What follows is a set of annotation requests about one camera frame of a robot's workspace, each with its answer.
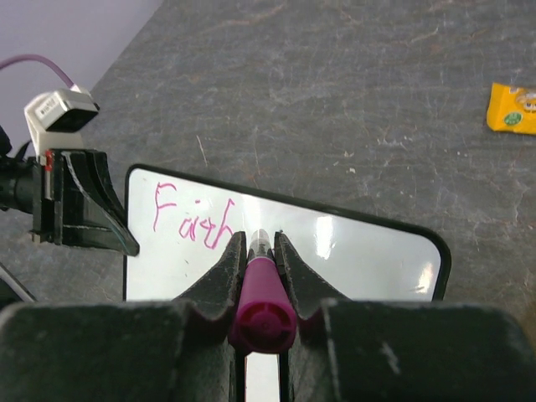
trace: speckled surface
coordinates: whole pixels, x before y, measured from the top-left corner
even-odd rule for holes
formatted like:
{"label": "speckled surface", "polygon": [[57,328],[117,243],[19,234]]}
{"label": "speckled surface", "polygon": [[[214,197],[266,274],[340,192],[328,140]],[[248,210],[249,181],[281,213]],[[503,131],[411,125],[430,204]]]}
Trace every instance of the speckled surface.
{"label": "speckled surface", "polygon": [[[400,4],[167,0],[93,91],[85,140],[121,196],[144,162],[427,226],[451,247],[446,300],[536,339],[536,137],[483,125],[493,81],[536,86],[536,2]],[[37,298],[120,299],[120,256],[3,219],[0,260]]]}

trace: small whiteboard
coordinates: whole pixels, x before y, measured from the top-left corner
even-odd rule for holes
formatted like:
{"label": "small whiteboard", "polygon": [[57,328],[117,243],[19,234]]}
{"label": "small whiteboard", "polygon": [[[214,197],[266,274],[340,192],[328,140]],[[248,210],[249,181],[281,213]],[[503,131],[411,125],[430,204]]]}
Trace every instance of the small whiteboard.
{"label": "small whiteboard", "polygon": [[155,167],[129,170],[126,211],[140,245],[125,258],[128,301],[179,296],[242,230],[264,229],[272,242],[282,230],[314,271],[357,300],[442,298],[450,270],[448,248],[427,229]]}

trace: cable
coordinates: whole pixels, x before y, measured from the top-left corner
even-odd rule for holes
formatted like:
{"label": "cable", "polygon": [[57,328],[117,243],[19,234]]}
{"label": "cable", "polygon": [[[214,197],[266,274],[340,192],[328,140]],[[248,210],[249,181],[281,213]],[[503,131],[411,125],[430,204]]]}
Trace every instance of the cable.
{"label": "cable", "polygon": [[23,61],[37,61],[39,63],[43,63],[47,65],[53,72],[55,72],[56,75],[69,88],[75,84],[73,80],[69,78],[69,76],[60,67],[58,67],[58,65],[54,61],[47,59],[44,56],[40,56],[39,54],[19,54],[18,56],[13,56],[3,61],[0,61],[0,70],[5,69],[12,64],[21,63]]}

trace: marker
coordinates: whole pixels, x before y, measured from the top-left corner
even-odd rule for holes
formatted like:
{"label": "marker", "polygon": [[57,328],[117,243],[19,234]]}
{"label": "marker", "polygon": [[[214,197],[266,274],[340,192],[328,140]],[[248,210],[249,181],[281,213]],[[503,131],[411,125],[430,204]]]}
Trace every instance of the marker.
{"label": "marker", "polygon": [[282,353],[296,337],[296,312],[281,283],[264,230],[253,234],[229,343],[248,354]]}

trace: snack wrapper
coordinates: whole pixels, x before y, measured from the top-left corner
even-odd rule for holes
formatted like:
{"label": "snack wrapper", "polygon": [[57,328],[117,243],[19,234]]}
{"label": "snack wrapper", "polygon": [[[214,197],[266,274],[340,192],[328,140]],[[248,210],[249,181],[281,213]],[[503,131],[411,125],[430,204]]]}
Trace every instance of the snack wrapper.
{"label": "snack wrapper", "polygon": [[493,83],[486,120],[494,131],[536,135],[536,90]]}

